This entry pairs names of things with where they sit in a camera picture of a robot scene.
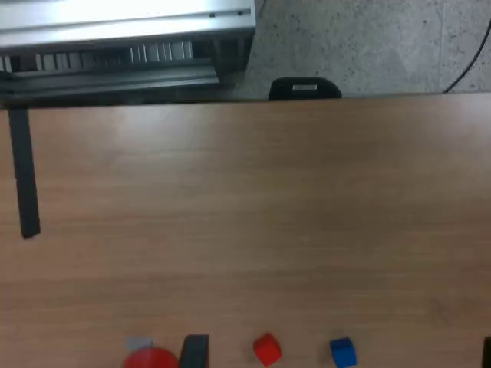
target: gray object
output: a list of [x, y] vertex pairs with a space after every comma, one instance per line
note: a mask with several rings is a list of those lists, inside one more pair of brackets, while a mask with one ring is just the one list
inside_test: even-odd
[[129, 351], [143, 349], [144, 347], [152, 347], [153, 340], [149, 337], [128, 337], [126, 340], [126, 348]]
[[0, 0], [0, 97], [219, 84], [255, 24], [253, 0]]

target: red circular object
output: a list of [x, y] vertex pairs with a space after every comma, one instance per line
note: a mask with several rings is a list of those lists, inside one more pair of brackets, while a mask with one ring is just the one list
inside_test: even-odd
[[177, 368], [177, 358], [169, 351], [147, 347], [132, 353], [123, 363], [123, 368]]

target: concrete floor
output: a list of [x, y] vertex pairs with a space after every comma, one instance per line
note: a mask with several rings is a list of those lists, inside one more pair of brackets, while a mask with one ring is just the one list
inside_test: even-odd
[[[256, 0], [260, 9], [263, 0]], [[285, 76], [321, 76], [347, 96], [442, 91], [467, 66], [491, 0], [267, 0], [236, 98]], [[491, 40], [457, 92], [491, 90]]]

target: wood grain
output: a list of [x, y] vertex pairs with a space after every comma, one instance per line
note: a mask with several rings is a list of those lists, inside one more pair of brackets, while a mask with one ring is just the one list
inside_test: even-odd
[[43, 232], [2, 234], [0, 366], [477, 367], [491, 334], [491, 96], [33, 110]]
[[8, 114], [0, 111], [0, 233], [6, 230], [20, 234]]

